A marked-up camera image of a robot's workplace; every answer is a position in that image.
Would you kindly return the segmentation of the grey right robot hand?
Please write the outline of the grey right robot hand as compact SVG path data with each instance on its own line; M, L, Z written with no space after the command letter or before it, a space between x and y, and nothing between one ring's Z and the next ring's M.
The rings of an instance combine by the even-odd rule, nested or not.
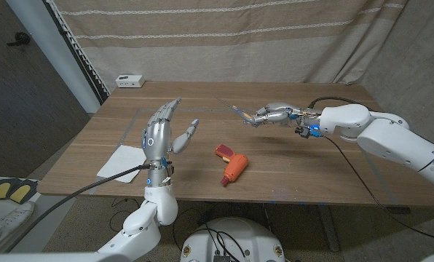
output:
M254 115L244 117L244 123L253 127L263 124L279 124L281 127L292 127L299 117L301 108L288 103L268 103L256 111Z

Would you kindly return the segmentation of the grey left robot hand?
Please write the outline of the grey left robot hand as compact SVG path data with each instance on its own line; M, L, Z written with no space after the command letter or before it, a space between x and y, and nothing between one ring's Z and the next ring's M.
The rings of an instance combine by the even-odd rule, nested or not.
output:
M142 149L148 161L159 161L170 152L179 154L186 149L195 133L199 120L195 119L184 134L171 140L170 126L181 97L162 105L150 118L142 134Z

